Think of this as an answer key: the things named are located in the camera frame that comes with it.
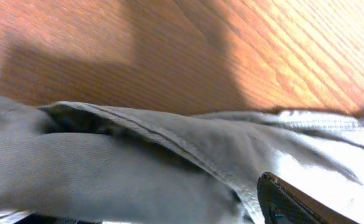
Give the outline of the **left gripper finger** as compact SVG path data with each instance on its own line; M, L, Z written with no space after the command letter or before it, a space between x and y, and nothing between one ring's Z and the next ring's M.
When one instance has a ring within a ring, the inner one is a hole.
M358 224L270 172L258 179L257 192L266 224Z

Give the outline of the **grey cargo shorts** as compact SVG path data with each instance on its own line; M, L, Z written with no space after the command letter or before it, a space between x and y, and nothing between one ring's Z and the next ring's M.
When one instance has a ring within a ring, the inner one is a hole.
M88 222L263 223L271 172L364 223L364 118L193 116L0 96L0 211Z

